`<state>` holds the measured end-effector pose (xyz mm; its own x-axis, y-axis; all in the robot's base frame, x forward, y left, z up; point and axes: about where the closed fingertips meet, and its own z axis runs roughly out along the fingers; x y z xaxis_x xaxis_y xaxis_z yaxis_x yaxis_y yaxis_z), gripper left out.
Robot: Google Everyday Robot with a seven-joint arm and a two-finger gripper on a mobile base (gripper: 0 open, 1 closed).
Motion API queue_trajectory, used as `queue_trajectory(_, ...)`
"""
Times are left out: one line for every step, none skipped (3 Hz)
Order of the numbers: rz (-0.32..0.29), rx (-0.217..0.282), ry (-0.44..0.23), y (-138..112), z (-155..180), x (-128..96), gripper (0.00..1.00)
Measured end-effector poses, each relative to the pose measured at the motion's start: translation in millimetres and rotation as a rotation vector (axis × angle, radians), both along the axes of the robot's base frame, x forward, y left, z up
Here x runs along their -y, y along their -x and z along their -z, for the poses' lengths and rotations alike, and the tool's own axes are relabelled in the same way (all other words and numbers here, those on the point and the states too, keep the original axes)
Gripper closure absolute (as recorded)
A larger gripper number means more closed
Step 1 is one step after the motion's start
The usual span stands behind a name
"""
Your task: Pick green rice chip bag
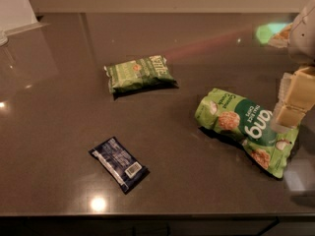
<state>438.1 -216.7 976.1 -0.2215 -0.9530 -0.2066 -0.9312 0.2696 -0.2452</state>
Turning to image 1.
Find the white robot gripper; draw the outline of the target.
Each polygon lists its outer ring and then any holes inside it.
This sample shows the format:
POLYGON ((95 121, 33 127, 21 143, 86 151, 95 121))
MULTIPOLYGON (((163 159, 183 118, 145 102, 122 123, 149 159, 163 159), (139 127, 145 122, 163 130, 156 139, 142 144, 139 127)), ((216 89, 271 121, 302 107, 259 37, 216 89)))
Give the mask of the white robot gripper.
POLYGON ((309 0, 292 23, 288 54, 300 64, 293 74, 284 73, 275 107, 275 123, 293 128, 315 105, 315 0, 309 0))

